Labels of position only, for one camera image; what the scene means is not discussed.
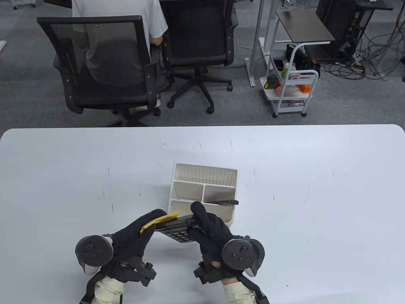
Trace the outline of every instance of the plastic container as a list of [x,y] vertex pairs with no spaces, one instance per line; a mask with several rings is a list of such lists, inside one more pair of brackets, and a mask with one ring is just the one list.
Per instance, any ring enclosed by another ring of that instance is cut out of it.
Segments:
[[235,207],[205,202],[236,199],[238,171],[235,169],[175,163],[168,213],[192,214],[190,206],[201,201],[207,212],[220,217],[227,226],[233,222]]

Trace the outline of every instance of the white table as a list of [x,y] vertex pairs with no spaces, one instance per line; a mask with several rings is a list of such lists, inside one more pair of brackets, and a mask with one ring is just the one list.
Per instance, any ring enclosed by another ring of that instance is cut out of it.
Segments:
[[[0,140],[2,303],[76,304],[76,242],[166,209],[174,162],[239,170],[232,231],[271,303],[405,303],[405,136],[394,125],[17,129]],[[156,233],[124,303],[225,303],[196,243]]]

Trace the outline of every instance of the computer tower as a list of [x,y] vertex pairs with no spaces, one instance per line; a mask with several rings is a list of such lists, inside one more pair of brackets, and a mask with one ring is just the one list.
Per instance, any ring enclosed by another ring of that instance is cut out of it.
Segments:
[[376,9],[360,0],[319,0],[316,15],[336,39],[322,45],[331,59],[349,60]]

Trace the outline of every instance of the gloved hand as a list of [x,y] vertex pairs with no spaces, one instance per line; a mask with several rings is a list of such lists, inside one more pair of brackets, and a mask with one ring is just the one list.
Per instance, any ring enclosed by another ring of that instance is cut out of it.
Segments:
[[[154,219],[166,214],[167,213],[161,209],[153,210],[141,216],[124,229],[114,233],[112,235],[114,250],[113,258],[109,263],[102,266],[100,272],[123,283],[130,280],[130,275],[133,275],[135,267],[141,267],[141,264],[143,263],[142,257],[146,245],[155,232],[156,225],[148,227],[142,234],[140,234],[141,228]],[[145,267],[151,268],[152,265],[146,263]],[[141,277],[139,277],[139,279],[143,282],[142,284],[144,286],[147,286],[149,283]]]
[[136,255],[143,257],[145,247],[155,232],[156,225],[152,225],[145,229],[142,234],[139,234],[141,228],[154,219],[167,215],[161,209],[153,210],[136,221],[129,224],[127,227],[117,231],[113,234],[113,260],[124,260],[125,258]]
[[234,237],[233,234],[222,219],[213,213],[207,213],[199,201],[193,202],[190,209],[204,232],[198,228],[189,228],[187,234],[200,244],[203,256],[210,254],[213,261],[221,262],[222,249]]

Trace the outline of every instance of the black bag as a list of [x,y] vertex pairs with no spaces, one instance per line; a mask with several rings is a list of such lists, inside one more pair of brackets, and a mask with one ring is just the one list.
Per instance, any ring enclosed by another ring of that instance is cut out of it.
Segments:
[[[286,57],[290,61],[292,51],[295,45],[287,44]],[[315,70],[318,72],[319,78],[321,78],[321,64],[317,63],[308,53],[304,53],[301,48],[295,52],[294,61],[297,70]]]

